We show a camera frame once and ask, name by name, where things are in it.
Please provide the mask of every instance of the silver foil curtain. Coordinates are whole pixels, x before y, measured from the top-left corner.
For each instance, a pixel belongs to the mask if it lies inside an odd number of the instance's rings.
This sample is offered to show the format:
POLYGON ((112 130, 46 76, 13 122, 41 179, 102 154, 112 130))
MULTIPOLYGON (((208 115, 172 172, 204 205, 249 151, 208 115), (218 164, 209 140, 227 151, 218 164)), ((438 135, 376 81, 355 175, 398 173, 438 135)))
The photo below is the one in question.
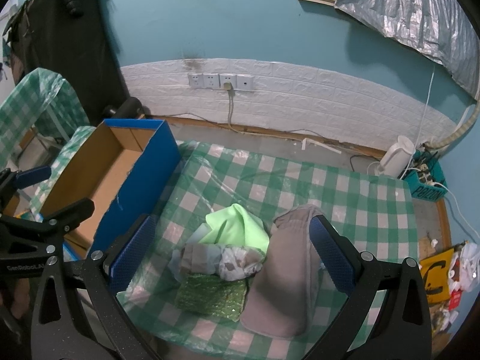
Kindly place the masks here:
POLYGON ((480 99, 480 40, 457 0, 336 0, 334 6, 445 66, 480 99))

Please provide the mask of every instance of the kettle handle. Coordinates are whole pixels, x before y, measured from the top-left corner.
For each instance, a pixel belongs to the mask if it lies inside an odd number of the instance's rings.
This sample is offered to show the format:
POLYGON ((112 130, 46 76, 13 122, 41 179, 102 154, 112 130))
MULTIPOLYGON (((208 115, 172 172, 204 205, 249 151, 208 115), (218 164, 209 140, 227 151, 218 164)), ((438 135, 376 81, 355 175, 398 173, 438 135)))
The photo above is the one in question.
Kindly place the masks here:
POLYGON ((395 143, 392 146, 390 146, 390 149, 385 153, 383 158, 380 160, 380 166, 385 168, 387 166, 387 163, 392 159, 392 157, 399 151, 402 150, 402 147, 400 146, 400 143, 395 143))

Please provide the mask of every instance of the yellow bag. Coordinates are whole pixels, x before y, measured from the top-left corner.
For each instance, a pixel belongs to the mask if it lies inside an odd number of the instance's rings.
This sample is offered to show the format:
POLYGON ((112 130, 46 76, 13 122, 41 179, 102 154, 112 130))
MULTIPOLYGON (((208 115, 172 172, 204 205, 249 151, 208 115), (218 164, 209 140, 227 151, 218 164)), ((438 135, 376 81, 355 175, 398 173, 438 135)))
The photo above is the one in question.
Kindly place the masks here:
POLYGON ((450 299, 448 291, 448 268, 452 261, 453 248, 420 261, 420 273, 423 278, 427 300, 435 304, 450 299))

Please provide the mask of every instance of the beige flexible pipe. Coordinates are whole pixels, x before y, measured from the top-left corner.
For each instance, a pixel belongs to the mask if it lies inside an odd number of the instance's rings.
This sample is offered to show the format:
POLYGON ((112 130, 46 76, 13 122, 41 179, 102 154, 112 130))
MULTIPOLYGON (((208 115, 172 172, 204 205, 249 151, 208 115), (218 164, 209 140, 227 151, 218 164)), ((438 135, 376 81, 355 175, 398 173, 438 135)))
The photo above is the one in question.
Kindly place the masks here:
POLYGON ((469 120, 467 120, 457 131, 455 131, 449 137, 442 139, 440 142, 425 142, 424 143, 425 148, 432 151, 432 150, 438 150, 438 149, 441 149, 442 147, 448 146, 453 141, 457 140, 462 135, 464 135, 467 132, 467 130, 473 126, 479 114, 480 114, 480 101, 477 101, 477 104, 475 105, 475 108, 473 110, 473 114, 469 117, 469 120))

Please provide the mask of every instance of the white electric kettle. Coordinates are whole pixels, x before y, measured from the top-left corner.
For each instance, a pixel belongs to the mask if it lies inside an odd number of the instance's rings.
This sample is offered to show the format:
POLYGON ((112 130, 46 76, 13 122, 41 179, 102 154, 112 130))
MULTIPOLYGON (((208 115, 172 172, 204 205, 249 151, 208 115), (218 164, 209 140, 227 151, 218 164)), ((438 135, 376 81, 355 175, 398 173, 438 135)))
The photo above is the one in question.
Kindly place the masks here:
POLYGON ((375 169, 376 175, 386 175, 397 178, 409 164, 411 156, 415 153, 413 142, 403 135, 399 135, 397 142, 385 153, 380 164, 375 169))

